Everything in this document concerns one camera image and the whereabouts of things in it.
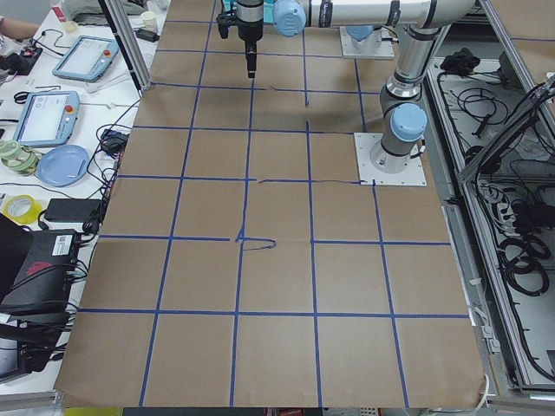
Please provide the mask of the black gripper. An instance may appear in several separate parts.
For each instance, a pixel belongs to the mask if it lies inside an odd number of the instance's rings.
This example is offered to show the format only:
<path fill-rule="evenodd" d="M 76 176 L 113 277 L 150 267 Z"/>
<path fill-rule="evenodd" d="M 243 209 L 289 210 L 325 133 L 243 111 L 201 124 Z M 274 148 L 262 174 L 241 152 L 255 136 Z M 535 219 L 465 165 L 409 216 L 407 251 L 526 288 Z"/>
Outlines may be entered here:
<path fill-rule="evenodd" d="M 257 72 L 257 44 L 263 37 L 264 2 L 262 0 L 230 1 L 230 9 L 224 5 L 216 22 L 220 37 L 227 39 L 230 27 L 238 28 L 238 36 L 245 42 L 247 76 L 254 79 Z"/>

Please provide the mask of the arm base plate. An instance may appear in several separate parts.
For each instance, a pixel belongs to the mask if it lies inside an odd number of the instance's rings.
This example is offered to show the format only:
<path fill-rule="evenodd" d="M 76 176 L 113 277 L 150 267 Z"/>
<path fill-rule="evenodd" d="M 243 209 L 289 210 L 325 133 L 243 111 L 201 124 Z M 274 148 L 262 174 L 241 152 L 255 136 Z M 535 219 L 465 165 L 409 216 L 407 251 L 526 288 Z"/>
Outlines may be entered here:
<path fill-rule="evenodd" d="M 416 143 L 410 154 L 392 156 L 382 148 L 381 133 L 354 133 L 354 140 L 358 176 L 362 185 L 427 185 Z"/>
<path fill-rule="evenodd" d="M 365 26 L 342 26 L 340 39 L 343 57 L 391 61 L 395 57 L 394 37 L 387 28 Z"/>

